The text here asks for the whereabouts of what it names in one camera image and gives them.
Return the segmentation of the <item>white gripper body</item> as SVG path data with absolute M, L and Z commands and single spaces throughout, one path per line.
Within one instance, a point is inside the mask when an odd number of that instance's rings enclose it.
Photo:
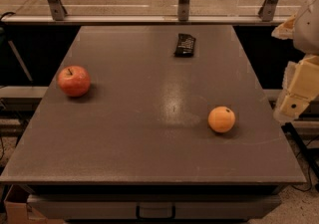
M 319 0 L 307 0 L 298 11 L 293 45 L 305 54 L 319 55 Z

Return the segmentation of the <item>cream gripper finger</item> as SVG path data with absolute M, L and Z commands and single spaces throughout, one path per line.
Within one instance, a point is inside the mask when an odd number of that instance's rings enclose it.
M 296 15 L 291 15 L 285 22 L 281 23 L 272 31 L 271 36 L 280 40 L 292 39 L 295 19 Z
M 318 96 L 319 57 L 306 55 L 298 63 L 289 61 L 273 116 L 279 122 L 298 119 Z

